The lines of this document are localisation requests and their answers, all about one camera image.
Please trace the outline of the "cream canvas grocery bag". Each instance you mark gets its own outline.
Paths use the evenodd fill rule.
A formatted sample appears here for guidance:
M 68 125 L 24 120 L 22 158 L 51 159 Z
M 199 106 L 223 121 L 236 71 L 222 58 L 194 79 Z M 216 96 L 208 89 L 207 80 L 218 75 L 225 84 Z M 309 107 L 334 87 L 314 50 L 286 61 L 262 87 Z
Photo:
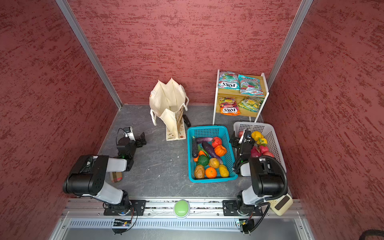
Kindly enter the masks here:
M 154 126 L 157 119 L 166 125 L 166 140 L 176 141 L 187 138 L 183 114 L 188 110 L 189 98 L 184 87 L 174 79 L 167 83 L 158 81 L 150 93 L 150 114 Z

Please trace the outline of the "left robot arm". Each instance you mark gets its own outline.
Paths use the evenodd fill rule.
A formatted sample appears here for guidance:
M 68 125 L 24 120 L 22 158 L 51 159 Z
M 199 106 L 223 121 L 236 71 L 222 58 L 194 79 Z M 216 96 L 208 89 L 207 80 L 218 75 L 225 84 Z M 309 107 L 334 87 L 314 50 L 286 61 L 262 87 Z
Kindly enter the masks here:
M 145 133 L 135 138 L 131 127 L 119 128 L 124 136 L 116 140 L 117 157 L 107 155 L 82 155 L 72 167 L 63 192 L 78 197 L 91 197 L 110 206 L 130 208 L 128 193 L 108 184 L 107 173 L 129 172 L 134 164 L 136 149 L 147 144 Z

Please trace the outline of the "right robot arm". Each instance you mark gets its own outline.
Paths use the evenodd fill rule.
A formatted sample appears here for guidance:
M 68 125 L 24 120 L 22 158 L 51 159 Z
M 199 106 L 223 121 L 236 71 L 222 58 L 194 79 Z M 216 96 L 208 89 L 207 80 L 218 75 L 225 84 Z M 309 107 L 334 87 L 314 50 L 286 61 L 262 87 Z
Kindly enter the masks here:
M 251 186 L 237 195 L 236 208 L 240 214 L 288 193 L 287 173 L 282 164 L 274 157 L 252 154 L 256 141 L 251 131 L 246 129 L 241 136 L 233 133 L 230 144 L 236 150 L 234 172 L 251 178 Z

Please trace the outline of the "orange pumpkin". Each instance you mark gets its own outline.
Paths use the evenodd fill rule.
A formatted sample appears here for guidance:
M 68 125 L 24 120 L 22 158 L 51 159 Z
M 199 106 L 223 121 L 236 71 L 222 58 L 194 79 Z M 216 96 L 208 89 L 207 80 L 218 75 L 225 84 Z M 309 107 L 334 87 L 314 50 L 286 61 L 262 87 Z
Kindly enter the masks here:
M 220 158 L 227 153 L 227 149 L 223 145 L 216 146 L 214 150 L 215 150 L 215 154 Z

